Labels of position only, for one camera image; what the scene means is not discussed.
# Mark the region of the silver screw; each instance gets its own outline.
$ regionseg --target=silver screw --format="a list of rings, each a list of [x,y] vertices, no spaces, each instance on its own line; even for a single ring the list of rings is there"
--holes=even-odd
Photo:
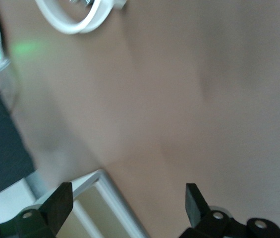
[[[268,227],[267,224],[261,220],[256,220],[254,224],[261,229],[265,229],[266,227]]]
[[[222,218],[224,218],[223,214],[220,213],[220,212],[215,212],[213,214],[214,218],[218,219],[218,220],[221,220]]]
[[[30,217],[31,215],[32,215],[32,212],[27,212],[27,213],[24,213],[22,217],[24,219],[26,219],[26,218]]]

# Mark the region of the bolt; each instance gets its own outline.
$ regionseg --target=bolt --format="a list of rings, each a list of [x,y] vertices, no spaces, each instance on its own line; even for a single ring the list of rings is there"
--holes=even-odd
[[[218,220],[221,220],[222,218],[224,218],[223,214],[220,213],[220,212],[215,212],[213,214],[214,218],[218,219]]]
[[[26,218],[29,218],[30,216],[32,216],[32,212],[24,213],[22,217],[23,217],[24,219],[26,219]]]
[[[267,224],[261,220],[256,220],[254,224],[261,229],[265,229],[266,227],[268,227]]]

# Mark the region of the beige panel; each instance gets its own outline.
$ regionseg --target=beige panel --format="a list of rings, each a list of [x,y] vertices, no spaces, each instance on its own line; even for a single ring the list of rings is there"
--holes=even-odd
[[[280,225],[280,1],[130,0],[73,36],[34,1],[0,0],[0,18],[50,185],[105,167],[154,238],[188,227],[186,182]]]

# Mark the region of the brown surface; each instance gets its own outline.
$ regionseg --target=brown surface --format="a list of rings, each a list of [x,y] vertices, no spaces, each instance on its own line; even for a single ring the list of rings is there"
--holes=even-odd
[[[280,1],[130,0],[73,36],[34,1],[0,18],[13,117],[51,186],[104,167],[153,238],[188,226],[186,182],[280,225]]]

